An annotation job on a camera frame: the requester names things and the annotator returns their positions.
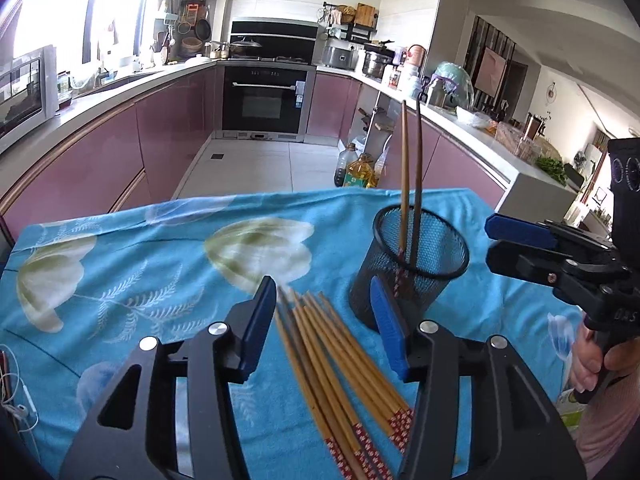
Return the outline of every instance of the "sink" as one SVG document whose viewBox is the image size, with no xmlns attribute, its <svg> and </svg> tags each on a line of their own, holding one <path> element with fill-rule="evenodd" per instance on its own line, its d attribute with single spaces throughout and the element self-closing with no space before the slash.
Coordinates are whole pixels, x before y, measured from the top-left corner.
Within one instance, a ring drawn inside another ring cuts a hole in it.
<svg viewBox="0 0 640 480">
<path fill-rule="evenodd" d="M 129 83 L 133 83 L 134 81 L 139 81 L 140 79 L 144 79 L 145 77 L 149 77 L 160 72 L 157 70 L 156 72 L 145 72 L 143 74 L 131 74 L 129 76 L 123 77 L 121 79 L 116 79 L 116 81 L 108 82 L 102 86 L 98 86 L 98 88 L 87 92 L 84 95 L 92 95 L 99 94 L 100 92 L 106 92 L 107 90 L 113 90 L 114 88 L 120 88 L 121 86 L 128 85 Z"/>
</svg>

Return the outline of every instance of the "black mesh cup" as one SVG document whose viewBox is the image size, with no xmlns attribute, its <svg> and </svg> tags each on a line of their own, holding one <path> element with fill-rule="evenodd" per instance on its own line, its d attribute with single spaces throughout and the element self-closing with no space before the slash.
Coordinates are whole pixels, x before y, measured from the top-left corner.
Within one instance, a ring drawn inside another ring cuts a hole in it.
<svg viewBox="0 0 640 480">
<path fill-rule="evenodd" d="M 375 275 L 386 279 L 409 326 L 417 326 L 447 284 L 460 277 L 469 264 L 469 249 L 462 235 L 444 218 L 422 209 L 415 265 L 410 264 L 414 208 L 410 207 L 405 259 L 398 255 L 400 206 L 381 209 L 373 221 L 373 241 L 349 293 L 356 317 L 378 331 L 369 301 Z"/>
</svg>

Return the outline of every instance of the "pink cloth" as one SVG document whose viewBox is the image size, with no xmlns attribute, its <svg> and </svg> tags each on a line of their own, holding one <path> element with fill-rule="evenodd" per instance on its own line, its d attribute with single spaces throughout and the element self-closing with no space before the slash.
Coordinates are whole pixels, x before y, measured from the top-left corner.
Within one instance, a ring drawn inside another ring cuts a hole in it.
<svg viewBox="0 0 640 480">
<path fill-rule="evenodd" d="M 582 414 L 576 446 L 593 478 L 616 453 L 640 415 L 640 369 L 610 386 Z"/>
</svg>

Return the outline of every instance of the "fan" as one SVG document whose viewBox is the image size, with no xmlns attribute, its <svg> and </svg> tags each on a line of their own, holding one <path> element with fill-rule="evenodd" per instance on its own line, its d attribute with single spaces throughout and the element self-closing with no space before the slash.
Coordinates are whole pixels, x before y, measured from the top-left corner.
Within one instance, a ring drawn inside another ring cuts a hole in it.
<svg viewBox="0 0 640 480">
<path fill-rule="evenodd" d="M 558 95 L 558 90 L 556 90 L 556 83 L 553 82 L 546 89 L 546 103 L 551 104 L 556 100 L 556 96 Z"/>
</svg>

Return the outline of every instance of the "cabinet handle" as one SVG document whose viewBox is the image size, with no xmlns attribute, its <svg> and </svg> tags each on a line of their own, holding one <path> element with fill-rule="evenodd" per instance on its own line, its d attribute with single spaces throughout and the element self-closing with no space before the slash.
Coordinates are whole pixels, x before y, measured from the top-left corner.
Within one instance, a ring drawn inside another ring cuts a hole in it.
<svg viewBox="0 0 640 480">
<path fill-rule="evenodd" d="M 243 88 L 277 88 L 279 90 L 295 90 L 296 86 L 277 86 L 277 85 L 247 85 L 244 83 L 236 83 L 235 81 L 231 83 L 233 86 L 239 86 Z"/>
</svg>

